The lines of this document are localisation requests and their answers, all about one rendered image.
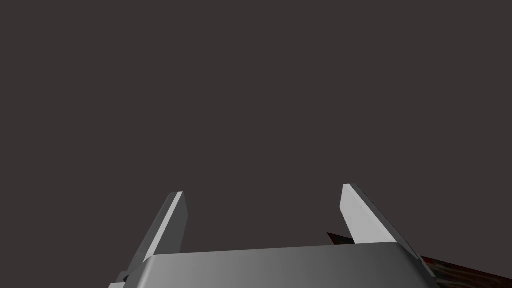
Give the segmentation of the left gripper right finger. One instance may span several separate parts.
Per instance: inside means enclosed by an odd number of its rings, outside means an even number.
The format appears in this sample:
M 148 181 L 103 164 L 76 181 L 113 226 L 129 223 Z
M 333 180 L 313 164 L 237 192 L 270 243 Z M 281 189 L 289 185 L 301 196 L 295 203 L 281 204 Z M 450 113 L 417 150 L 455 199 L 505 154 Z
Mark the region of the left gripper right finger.
M 405 236 L 385 217 L 363 189 L 355 183 L 342 186 L 339 210 L 355 247 L 368 259 L 383 262 L 423 262 Z

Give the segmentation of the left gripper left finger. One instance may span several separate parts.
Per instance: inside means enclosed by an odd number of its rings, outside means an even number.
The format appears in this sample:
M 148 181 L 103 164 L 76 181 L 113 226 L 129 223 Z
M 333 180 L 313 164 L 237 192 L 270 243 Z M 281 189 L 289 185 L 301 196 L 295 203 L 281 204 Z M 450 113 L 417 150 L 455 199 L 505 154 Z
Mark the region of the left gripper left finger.
M 188 210 L 184 192 L 172 192 L 157 213 L 127 272 L 133 273 L 151 256 L 180 253 L 187 220 Z

